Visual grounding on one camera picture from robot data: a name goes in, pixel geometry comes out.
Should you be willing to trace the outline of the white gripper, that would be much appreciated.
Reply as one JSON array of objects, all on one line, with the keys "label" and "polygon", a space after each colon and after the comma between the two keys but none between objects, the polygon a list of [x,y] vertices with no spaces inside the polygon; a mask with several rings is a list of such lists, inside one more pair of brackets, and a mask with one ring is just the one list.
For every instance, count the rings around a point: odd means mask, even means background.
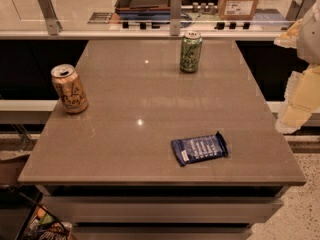
[{"label": "white gripper", "polygon": [[310,65],[302,73],[293,71],[288,78],[285,100],[281,104],[276,130],[291,134],[299,130],[312,114],[320,108],[320,0],[295,21],[274,44],[283,48],[297,49],[300,59]]}]

